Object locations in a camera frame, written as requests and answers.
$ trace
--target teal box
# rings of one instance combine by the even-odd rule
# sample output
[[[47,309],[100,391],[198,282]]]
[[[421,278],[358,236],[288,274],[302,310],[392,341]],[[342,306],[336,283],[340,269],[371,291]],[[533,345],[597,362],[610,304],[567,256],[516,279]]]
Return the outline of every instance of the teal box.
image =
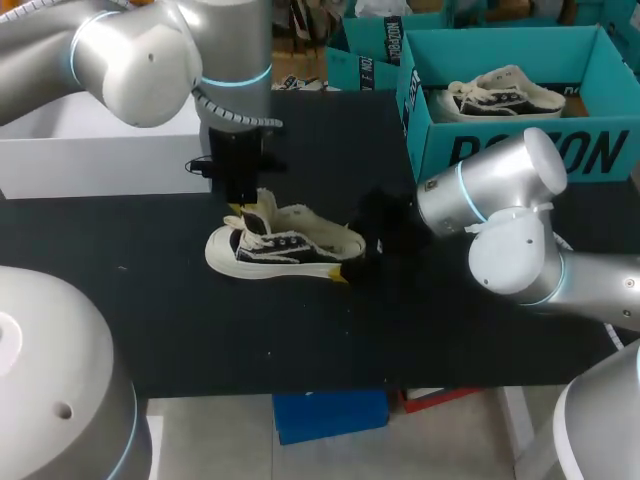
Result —
[[[575,26],[595,25],[600,22],[604,12],[603,0],[576,0]]]
[[[354,5],[326,49],[329,85],[341,90],[395,89],[404,33],[453,25],[453,0],[440,12],[387,18],[356,18]]]
[[[327,80],[340,90],[395,90],[400,67],[351,53],[344,30],[327,43]]]
[[[576,94],[588,117],[434,123],[429,89],[519,65],[535,83]],[[408,32],[396,92],[417,181],[527,127],[555,142],[570,182],[623,181],[640,157],[640,85],[601,27],[485,28]]]
[[[453,26],[453,0],[443,0],[436,13],[406,17],[352,18],[343,20],[347,42],[352,52],[377,61],[400,65],[402,38],[411,30],[434,30]]]
[[[636,0],[607,1],[600,24],[627,65],[640,72],[640,4]]]

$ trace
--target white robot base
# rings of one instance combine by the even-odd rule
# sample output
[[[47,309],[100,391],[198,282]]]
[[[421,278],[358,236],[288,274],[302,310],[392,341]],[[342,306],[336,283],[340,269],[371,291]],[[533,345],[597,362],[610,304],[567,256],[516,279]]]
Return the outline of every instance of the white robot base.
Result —
[[[62,280],[8,267],[0,305],[0,478],[149,478],[147,420],[97,308]]]

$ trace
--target cable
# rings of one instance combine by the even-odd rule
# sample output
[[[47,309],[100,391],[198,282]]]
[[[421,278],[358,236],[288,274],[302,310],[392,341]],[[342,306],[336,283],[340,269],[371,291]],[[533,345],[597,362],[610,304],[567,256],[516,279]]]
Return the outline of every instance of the cable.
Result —
[[[19,5],[16,8],[9,10],[6,13],[0,15],[0,23],[12,22],[20,17],[29,15],[37,10],[43,8],[53,7],[54,5],[62,2],[63,0],[31,0],[23,5]],[[136,8],[129,0],[110,0],[112,3],[119,5],[127,10],[133,10]]]
[[[240,123],[242,125],[251,125],[255,127],[269,127],[269,128],[282,128],[284,127],[284,123],[282,120],[278,120],[276,118],[257,118],[257,117],[248,117],[246,115],[240,115],[239,113],[233,113],[219,105],[216,105],[211,100],[209,100],[204,92],[199,88],[193,90],[193,96],[200,105],[206,108],[209,112],[217,115],[220,118],[228,120],[234,123]]]
[[[187,163],[185,163],[185,164],[184,164],[184,169],[185,169],[187,172],[189,172],[191,175],[198,175],[198,176],[201,176],[202,174],[201,174],[201,173],[198,173],[198,172],[195,172],[195,171],[191,168],[191,166],[193,165],[193,163],[195,163],[195,162],[199,162],[199,161],[201,161],[203,158],[209,158],[209,159],[210,159],[210,158],[211,158],[211,155],[202,155],[201,157],[197,157],[197,158],[194,158],[194,159],[189,160]]]

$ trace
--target black table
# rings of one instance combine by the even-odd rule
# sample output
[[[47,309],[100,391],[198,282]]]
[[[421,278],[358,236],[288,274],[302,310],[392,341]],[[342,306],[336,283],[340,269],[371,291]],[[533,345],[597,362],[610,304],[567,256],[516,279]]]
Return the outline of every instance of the black table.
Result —
[[[281,204],[346,222],[375,186],[411,190],[391,94],[279,92],[274,110],[288,133],[268,148],[289,172],[263,184]],[[555,204],[575,249],[640,251],[631,183],[571,185]],[[88,295],[147,397],[554,384],[615,351],[601,324],[535,315],[476,285],[465,237],[425,250],[409,281],[392,268],[357,288],[225,278],[203,248],[229,213],[210,195],[4,201],[0,265]]]

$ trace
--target shoe tongue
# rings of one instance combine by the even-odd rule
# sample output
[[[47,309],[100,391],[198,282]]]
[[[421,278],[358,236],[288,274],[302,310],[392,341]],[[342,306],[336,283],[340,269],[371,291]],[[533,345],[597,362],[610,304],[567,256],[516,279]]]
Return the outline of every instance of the shoe tongue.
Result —
[[[520,90],[523,75],[518,67],[509,65],[481,75],[476,80],[479,87],[487,90]]]
[[[258,203],[242,207],[242,216],[247,230],[257,235],[270,235],[271,224],[277,215],[278,204],[269,190],[258,190]]]

